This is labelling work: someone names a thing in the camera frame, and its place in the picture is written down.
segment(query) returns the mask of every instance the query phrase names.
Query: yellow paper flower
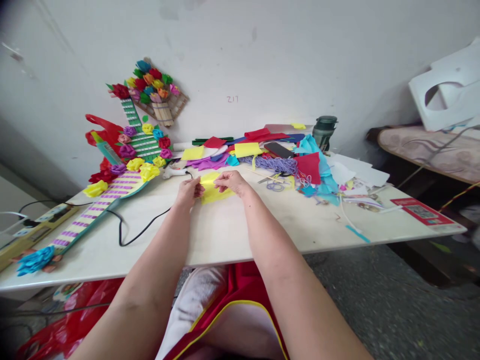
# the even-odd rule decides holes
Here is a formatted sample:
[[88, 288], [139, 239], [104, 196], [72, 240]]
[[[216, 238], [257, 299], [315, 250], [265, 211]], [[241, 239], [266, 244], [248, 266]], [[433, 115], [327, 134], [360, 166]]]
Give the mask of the yellow paper flower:
[[102, 193], [109, 188], [109, 185], [100, 180], [99, 182], [90, 184], [83, 190], [83, 193], [87, 195], [89, 198], [96, 198], [97, 196], [102, 195]]
[[154, 133], [154, 126], [149, 123], [145, 123], [141, 126], [141, 130], [145, 133], [145, 135], [152, 135]]
[[153, 159], [153, 164], [156, 167], [163, 168], [167, 164], [167, 161], [163, 157], [157, 156]]
[[144, 183], [152, 180], [154, 177], [160, 175], [160, 170], [158, 167], [153, 166], [152, 164], [146, 162], [140, 167], [140, 176]]
[[126, 80], [126, 83], [129, 87], [131, 88], [136, 88], [137, 85], [135, 85], [135, 78], [134, 77], [129, 77], [127, 80]]
[[160, 81], [160, 80], [158, 80], [158, 79], [157, 79], [157, 80], [155, 80], [155, 81], [153, 81], [151, 84], [152, 84], [152, 85], [153, 85], [153, 87], [154, 87], [155, 89], [157, 89], [157, 90], [158, 90], [158, 89], [161, 89], [161, 88], [163, 88], [163, 87], [164, 87], [164, 83], [163, 83], [163, 82], [161, 82], [161, 81]]
[[138, 171], [140, 167], [145, 163], [142, 158], [136, 157], [128, 162], [126, 168], [130, 171]]

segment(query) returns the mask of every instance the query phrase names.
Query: yellow trim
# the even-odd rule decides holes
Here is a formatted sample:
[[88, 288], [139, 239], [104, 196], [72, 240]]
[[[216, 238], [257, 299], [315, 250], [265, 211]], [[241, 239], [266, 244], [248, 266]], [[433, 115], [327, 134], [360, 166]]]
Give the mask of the yellow trim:
[[[274, 321], [272, 320], [272, 317], [270, 316], [270, 313], [267, 311], [267, 309], [265, 308], [265, 306], [263, 306], [261, 303], [259, 302], [256, 302], [256, 301], [251, 301], [251, 300], [235, 300], [235, 301], [232, 301], [232, 302], [229, 302], [228, 304], [226, 304], [222, 310], [220, 310], [220, 312], [215, 316], [215, 318], [211, 321], [211, 323], [208, 325], [208, 327], [195, 339], [193, 340], [192, 342], [190, 342], [173, 360], [177, 360], [180, 356], [182, 356], [182, 354], [187, 351], [187, 349], [192, 346], [193, 344], [195, 344], [198, 340], [200, 340], [201, 338], [204, 337], [204, 335], [210, 330], [210, 327], [214, 324], [214, 322], [219, 318], [220, 315], [222, 315], [222, 313], [225, 311], [226, 308], [228, 308], [230, 305], [235, 305], [235, 304], [244, 304], [244, 305], [254, 305], [254, 306], [257, 306], [259, 308], [262, 308], [266, 314], [268, 315], [268, 318], [270, 319], [271, 321], [271, 324], [273, 325], [273, 329], [275, 330], [275, 334], [276, 334], [276, 338], [278, 340], [278, 343], [280, 344], [280, 348], [281, 348], [281, 352], [283, 353], [283, 356], [285, 357], [285, 360], [288, 360], [289, 358], [287, 357], [287, 354], [285, 353], [285, 350], [284, 350], [284, 347], [282, 346], [282, 341], [280, 340], [280, 336], [279, 336], [279, 333], [277, 331], [277, 328], [275, 327], [275, 324], [274, 324]], [[208, 306], [202, 311], [201, 315], [197, 318], [197, 320], [195, 320], [195, 322], [193, 323], [194, 325], [192, 325], [190, 331], [192, 331], [192, 329], [195, 327], [195, 325], [200, 321], [200, 319], [202, 318], [202, 315], [205, 313], [205, 311], [207, 311], [208, 309]]]

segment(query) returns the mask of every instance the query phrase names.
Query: colored paper scrap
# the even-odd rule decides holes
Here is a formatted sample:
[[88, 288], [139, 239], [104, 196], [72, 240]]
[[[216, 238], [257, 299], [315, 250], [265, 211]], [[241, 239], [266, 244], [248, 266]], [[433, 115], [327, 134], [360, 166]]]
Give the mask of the colored paper scrap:
[[225, 144], [227, 141], [219, 139], [218, 137], [212, 136], [209, 138], [205, 143], [203, 144], [204, 147], [206, 148], [216, 148], [219, 149], [222, 147], [223, 144]]
[[260, 150], [258, 142], [247, 142], [235, 144], [235, 155], [237, 158], [244, 158], [250, 155], [260, 155], [263, 153]]
[[218, 200], [227, 199], [235, 193], [230, 190], [226, 189], [224, 192], [219, 192], [218, 188], [215, 188], [214, 181], [220, 176], [219, 172], [209, 172], [208, 174], [202, 176], [200, 178], [200, 184], [205, 188], [203, 192], [203, 196], [201, 197], [201, 204], [209, 204], [214, 203]]
[[292, 122], [290, 125], [292, 125], [297, 130], [305, 130], [307, 128], [305, 124], [301, 124], [299, 122]]
[[182, 160], [199, 160], [204, 156], [204, 146], [192, 147], [183, 151]]
[[307, 180], [311, 184], [318, 185], [322, 183], [320, 179], [320, 173], [319, 173], [320, 158], [318, 153], [311, 153], [304, 156], [298, 156], [298, 157], [294, 157], [294, 159], [298, 166], [299, 175], [303, 176], [304, 178], [309, 177]]

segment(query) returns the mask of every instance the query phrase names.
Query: purple paper flower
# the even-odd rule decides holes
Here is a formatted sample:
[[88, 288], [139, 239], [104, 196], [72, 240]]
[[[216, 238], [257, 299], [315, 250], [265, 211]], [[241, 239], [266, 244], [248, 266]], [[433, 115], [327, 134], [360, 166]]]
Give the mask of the purple paper flower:
[[123, 129], [123, 133], [129, 137], [132, 137], [137, 134], [137, 130], [135, 130], [133, 126], [125, 126], [125, 128]]
[[134, 158], [137, 152], [132, 145], [123, 145], [120, 148], [120, 157], [122, 158]]
[[170, 159], [172, 157], [172, 152], [170, 149], [162, 149], [160, 152], [160, 156], [164, 159]]
[[127, 171], [127, 166], [125, 164], [115, 164], [110, 168], [110, 172], [115, 175], [122, 175]]

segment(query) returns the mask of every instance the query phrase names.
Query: yellow tissue paper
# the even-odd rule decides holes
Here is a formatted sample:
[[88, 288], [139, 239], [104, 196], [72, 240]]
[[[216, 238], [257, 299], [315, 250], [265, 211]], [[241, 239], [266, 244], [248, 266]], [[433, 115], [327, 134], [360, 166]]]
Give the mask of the yellow tissue paper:
[[185, 149], [181, 160], [199, 160], [202, 159], [204, 155], [204, 146], [192, 147]]
[[250, 155], [260, 155], [263, 153], [260, 150], [258, 142], [237, 143], [235, 144], [235, 156], [236, 158], [244, 158]]
[[141, 126], [141, 130], [145, 135], [152, 135], [154, 133], [154, 126], [152, 124], [145, 123]]
[[305, 130], [307, 128], [305, 124], [301, 124], [299, 122], [292, 122], [290, 125], [292, 125], [297, 130]]
[[160, 175], [160, 169], [156, 166], [153, 166], [151, 163], [144, 163], [140, 166], [140, 176], [141, 180], [146, 183], [147, 181], [152, 180], [154, 177]]
[[99, 182], [90, 184], [83, 190], [83, 193], [87, 195], [89, 198], [96, 198], [97, 196], [102, 195], [102, 193], [109, 188], [109, 185], [100, 180]]
[[205, 188], [203, 196], [201, 197], [201, 204], [214, 203], [218, 200], [223, 200], [235, 195], [235, 193], [227, 189], [220, 193], [219, 189], [215, 188], [214, 181], [220, 176], [219, 172], [209, 172], [200, 178], [200, 184]]
[[163, 168], [165, 165], [167, 165], [167, 161], [163, 157], [157, 156], [153, 159], [153, 164], [156, 167]]
[[143, 160], [142, 158], [136, 157], [130, 160], [128, 164], [126, 164], [126, 168], [129, 171], [138, 171], [144, 163], [145, 163], [145, 160]]

